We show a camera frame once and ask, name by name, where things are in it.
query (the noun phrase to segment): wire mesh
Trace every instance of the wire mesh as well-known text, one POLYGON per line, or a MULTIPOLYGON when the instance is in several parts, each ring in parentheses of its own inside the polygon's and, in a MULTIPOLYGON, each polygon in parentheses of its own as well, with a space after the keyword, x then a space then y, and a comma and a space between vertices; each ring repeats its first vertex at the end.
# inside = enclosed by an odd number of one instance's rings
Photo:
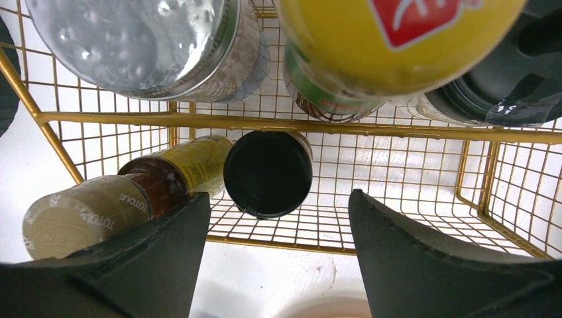
MULTIPOLYGON (((10 30, 14 48, 20 57, 22 80, 31 95, 40 98, 41 111, 116 113, 168 110, 166 102, 129 99, 77 78, 44 45, 33 26, 25 1, 3 1, 0 15, 10 30)), ((49 124, 85 180, 115 174, 133 158, 168 147, 168 129, 164 127, 60 121, 49 124)))
MULTIPOLYGON (((293 103, 285 89, 285 38, 274 19, 272 3, 252 2, 262 18, 272 60, 259 92, 238 103, 179 103, 177 111, 314 121, 293 103)), ((24 1, 3 1, 0 15, 15 40, 23 81, 32 96, 40 98, 42 111, 175 111, 175 106, 165 102, 128 99, 71 74, 39 38, 24 1)), ((396 106, 387 103, 361 122, 454 127, 411 118, 396 106)), ((60 121, 49 125, 58 137, 55 142, 62 143, 83 179, 114 174, 133 158, 196 136, 214 133, 237 140, 249 132, 60 121)), ((522 130, 561 132, 559 126, 548 123, 522 130)), ((313 148, 315 176, 304 204, 278 220, 258 221, 238 211, 228 193, 220 193, 211 200, 209 239, 352 254, 347 199, 352 189, 361 188, 396 211, 458 239, 527 255, 528 248, 514 243, 524 240, 539 252, 562 257, 559 145, 314 132, 304 135, 313 148), (492 222, 486 221, 487 215, 492 222), (505 226, 507 232, 503 228, 499 231, 497 225, 505 226)))

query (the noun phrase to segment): black object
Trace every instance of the black object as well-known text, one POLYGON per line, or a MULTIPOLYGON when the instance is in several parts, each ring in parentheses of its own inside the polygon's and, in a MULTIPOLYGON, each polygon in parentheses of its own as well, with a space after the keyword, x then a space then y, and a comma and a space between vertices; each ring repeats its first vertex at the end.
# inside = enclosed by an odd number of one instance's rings
POLYGON ((286 132, 250 132, 234 144, 226 159, 226 190, 245 213, 258 219, 281 217, 308 195, 310 160, 303 145, 286 132))
MULTIPOLYGON (((10 36, 10 31, 4 23, 4 20, 0 18, 0 43, 14 45, 14 40, 10 36)), ((21 68, 19 66, 19 58, 15 49, 2 47, 4 53, 8 56, 8 59, 12 63, 14 69, 17 73, 21 75, 21 68)), ((8 130, 17 112, 17 107, 19 104, 19 97, 13 90, 12 86, 4 75, 0 76, 0 137, 8 130)))
POLYGON ((209 195, 64 259, 0 264, 0 317, 187 317, 209 195))
POLYGON ((354 190, 349 220, 373 317, 560 317, 562 260, 479 247, 354 190))
POLYGON ((427 99, 460 122, 524 127, 562 117, 561 21, 560 2, 530 0, 483 61, 427 99))
POLYGON ((256 90, 258 90, 262 82, 265 80, 265 77, 267 77, 267 73, 269 73, 269 59, 270 57, 267 40, 265 39, 265 33, 261 31, 258 58, 256 59, 256 64, 250 71, 250 74, 234 93, 226 96, 218 102, 232 103, 246 99, 248 96, 254 94, 256 90))

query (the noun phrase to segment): gold wire basket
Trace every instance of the gold wire basket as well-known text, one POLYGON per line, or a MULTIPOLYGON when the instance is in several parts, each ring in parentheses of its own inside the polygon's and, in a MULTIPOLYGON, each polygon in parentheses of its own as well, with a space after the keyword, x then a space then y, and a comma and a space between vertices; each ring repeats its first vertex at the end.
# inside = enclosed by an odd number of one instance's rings
POLYGON ((43 45, 21 0, 0 12, 21 58, 22 79, 3 51, 0 66, 77 183, 209 133, 233 140, 252 130, 303 133, 313 148, 315 176, 304 204, 278 220, 258 221, 222 193, 211 200, 208 240, 354 254, 347 200, 361 188, 458 239, 562 257, 562 121, 533 129, 453 127, 411 118, 391 103, 359 123, 313 120, 285 89, 285 38, 271 1, 252 2, 272 63, 260 93, 243 102, 139 101, 81 81, 43 45))

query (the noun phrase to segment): green label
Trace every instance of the green label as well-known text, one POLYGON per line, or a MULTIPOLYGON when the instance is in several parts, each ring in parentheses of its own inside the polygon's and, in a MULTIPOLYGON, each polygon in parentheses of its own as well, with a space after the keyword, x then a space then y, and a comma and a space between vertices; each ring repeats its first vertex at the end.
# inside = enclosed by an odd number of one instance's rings
POLYGON ((346 92, 343 87, 338 92, 322 87, 313 79, 311 72, 306 72, 306 62, 298 61, 292 47, 285 47, 285 69, 290 81, 287 90, 293 99, 297 93, 314 104, 324 112, 336 115, 355 115, 366 113, 383 104, 379 98, 366 100, 352 93, 346 92))

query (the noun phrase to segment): metal jar lid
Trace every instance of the metal jar lid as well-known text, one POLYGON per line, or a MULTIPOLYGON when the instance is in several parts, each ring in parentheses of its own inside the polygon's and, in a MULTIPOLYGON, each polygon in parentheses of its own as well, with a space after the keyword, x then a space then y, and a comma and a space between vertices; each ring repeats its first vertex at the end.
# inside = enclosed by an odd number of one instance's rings
POLYGON ((26 0, 69 70, 121 95, 164 99, 205 81, 232 46, 239 0, 26 0))
POLYGON ((35 201, 22 223, 33 259, 65 257, 150 220, 152 205, 137 184, 103 176, 35 201))

